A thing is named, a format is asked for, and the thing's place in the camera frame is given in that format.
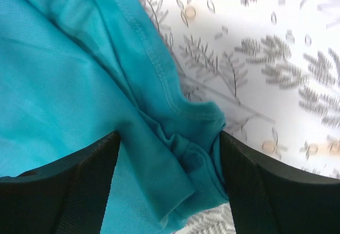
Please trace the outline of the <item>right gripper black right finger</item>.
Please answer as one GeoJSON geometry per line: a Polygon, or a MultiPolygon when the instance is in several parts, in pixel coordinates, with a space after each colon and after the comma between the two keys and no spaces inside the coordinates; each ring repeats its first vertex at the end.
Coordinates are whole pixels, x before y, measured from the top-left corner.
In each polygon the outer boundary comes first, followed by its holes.
{"type": "Polygon", "coordinates": [[[226,132],[220,156],[236,233],[339,233],[338,179],[291,167],[226,132]]]}

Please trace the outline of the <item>teal t-shirt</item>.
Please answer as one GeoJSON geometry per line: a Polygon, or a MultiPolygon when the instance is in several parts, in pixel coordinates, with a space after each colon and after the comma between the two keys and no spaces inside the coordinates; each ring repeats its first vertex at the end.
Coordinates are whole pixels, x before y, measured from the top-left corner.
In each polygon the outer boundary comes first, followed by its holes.
{"type": "Polygon", "coordinates": [[[119,133],[100,233],[172,233],[226,203],[224,126],[183,95],[139,0],[1,0],[1,177],[119,133]]]}

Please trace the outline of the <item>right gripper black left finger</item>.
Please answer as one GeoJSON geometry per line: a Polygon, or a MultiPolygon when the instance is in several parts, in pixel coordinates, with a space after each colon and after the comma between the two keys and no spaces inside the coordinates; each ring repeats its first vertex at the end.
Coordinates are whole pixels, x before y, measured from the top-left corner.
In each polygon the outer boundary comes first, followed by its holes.
{"type": "Polygon", "coordinates": [[[1,233],[100,233],[120,136],[16,177],[1,177],[1,233]]]}

